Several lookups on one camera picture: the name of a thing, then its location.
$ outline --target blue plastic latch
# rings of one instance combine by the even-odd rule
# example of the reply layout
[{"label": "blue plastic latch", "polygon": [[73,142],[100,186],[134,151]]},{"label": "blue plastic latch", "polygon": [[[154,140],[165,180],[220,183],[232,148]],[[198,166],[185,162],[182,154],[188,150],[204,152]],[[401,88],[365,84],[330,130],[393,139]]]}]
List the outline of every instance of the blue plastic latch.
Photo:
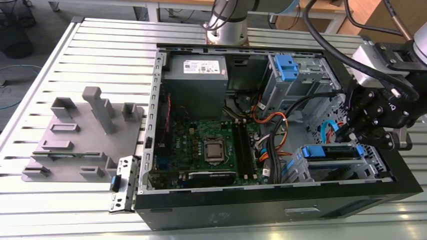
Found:
[{"label": "blue plastic latch", "polygon": [[293,82],[298,77],[298,64],[293,61],[290,55],[276,55],[274,63],[281,74],[281,81]]},{"label": "blue plastic latch", "polygon": [[304,158],[309,157],[309,152],[304,147],[301,148],[301,154],[304,155]]},{"label": "blue plastic latch", "polygon": [[293,166],[293,158],[290,159],[290,161],[288,162],[288,164],[285,165],[285,167],[281,170],[281,175],[284,175],[286,173],[286,171],[289,170],[289,168]]},{"label": "blue plastic latch", "polygon": [[363,157],[365,154],[365,149],[363,148],[363,146],[357,145],[355,147],[355,149],[357,149],[357,153],[359,153],[360,157]]},{"label": "blue plastic latch", "polygon": [[308,151],[308,156],[312,158],[320,158],[326,156],[321,146],[305,146],[305,149]]}]

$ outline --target white sticker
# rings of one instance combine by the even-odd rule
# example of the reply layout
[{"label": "white sticker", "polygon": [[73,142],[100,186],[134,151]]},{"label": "white sticker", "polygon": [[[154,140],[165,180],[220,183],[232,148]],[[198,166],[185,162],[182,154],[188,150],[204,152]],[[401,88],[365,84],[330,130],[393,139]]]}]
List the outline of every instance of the white sticker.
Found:
[{"label": "white sticker", "polygon": [[261,170],[261,175],[269,177],[269,170],[266,168]]},{"label": "white sticker", "polygon": [[256,104],[256,106],[257,106],[261,110],[264,110],[264,109],[265,109],[265,105],[264,105],[264,104],[261,104],[260,102]]},{"label": "white sticker", "polygon": [[184,74],[220,74],[220,61],[184,61]]}]

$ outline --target black trash bin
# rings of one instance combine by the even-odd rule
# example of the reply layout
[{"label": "black trash bin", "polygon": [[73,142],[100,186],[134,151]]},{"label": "black trash bin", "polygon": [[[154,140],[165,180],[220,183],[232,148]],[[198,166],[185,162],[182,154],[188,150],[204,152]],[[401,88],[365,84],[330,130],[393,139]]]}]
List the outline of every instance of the black trash bin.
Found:
[{"label": "black trash bin", "polygon": [[0,51],[10,59],[20,59],[32,54],[34,47],[28,39],[18,18],[1,8],[0,2]]}]

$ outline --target screw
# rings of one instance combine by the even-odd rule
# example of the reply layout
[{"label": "screw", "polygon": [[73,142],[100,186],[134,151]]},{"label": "screw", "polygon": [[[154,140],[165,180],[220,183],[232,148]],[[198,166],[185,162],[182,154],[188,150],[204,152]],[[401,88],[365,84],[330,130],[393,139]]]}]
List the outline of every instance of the screw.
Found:
[{"label": "screw", "polygon": [[395,88],[391,89],[391,93],[392,93],[392,95],[393,95],[397,99],[401,97],[400,92],[399,92]]}]

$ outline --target metal bracket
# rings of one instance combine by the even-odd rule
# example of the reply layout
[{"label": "metal bracket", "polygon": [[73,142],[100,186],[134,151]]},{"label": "metal bracket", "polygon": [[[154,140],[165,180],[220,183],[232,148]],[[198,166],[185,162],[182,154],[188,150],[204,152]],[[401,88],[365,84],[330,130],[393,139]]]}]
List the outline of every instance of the metal bracket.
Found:
[{"label": "metal bracket", "polygon": [[404,150],[408,151],[412,149],[412,141],[411,141],[411,136],[408,134],[408,128],[401,127],[401,128],[395,128],[392,130],[392,133],[396,135],[396,149],[397,150]]},{"label": "metal bracket", "polygon": [[112,178],[110,189],[118,185],[117,192],[110,196],[109,214],[133,213],[133,195],[137,192],[137,173],[140,167],[140,158],[137,156],[126,156],[120,158],[117,164],[116,176]]}]

